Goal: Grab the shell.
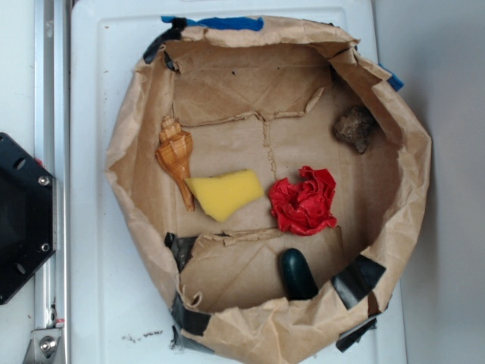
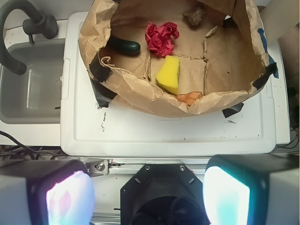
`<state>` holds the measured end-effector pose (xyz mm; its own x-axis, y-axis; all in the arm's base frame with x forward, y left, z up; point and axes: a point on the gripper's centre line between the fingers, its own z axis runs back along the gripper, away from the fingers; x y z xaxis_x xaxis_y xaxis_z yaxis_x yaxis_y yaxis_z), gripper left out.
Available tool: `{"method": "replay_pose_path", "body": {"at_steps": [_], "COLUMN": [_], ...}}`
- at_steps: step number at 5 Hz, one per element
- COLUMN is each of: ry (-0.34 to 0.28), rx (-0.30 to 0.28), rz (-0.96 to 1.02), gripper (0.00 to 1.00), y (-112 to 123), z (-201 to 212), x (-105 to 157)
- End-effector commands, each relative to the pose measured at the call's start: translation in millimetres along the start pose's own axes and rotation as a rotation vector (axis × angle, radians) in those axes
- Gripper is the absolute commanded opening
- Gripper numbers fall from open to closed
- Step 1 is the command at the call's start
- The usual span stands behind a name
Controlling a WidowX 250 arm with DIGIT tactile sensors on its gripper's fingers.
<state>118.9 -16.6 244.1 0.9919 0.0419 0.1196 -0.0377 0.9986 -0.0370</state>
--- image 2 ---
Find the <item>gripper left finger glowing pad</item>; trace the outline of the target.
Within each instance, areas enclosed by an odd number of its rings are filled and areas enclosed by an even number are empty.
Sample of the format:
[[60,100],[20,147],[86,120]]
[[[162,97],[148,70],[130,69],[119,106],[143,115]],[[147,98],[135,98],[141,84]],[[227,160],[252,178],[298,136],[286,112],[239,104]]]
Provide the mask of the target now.
[[0,163],[2,225],[88,225],[95,190],[80,160]]

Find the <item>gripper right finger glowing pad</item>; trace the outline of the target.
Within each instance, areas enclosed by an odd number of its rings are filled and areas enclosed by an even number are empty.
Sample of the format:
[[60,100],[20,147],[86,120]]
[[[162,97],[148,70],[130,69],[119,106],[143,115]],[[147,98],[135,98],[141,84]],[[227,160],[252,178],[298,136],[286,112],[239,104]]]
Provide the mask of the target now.
[[214,155],[202,193],[213,225],[298,225],[300,156]]

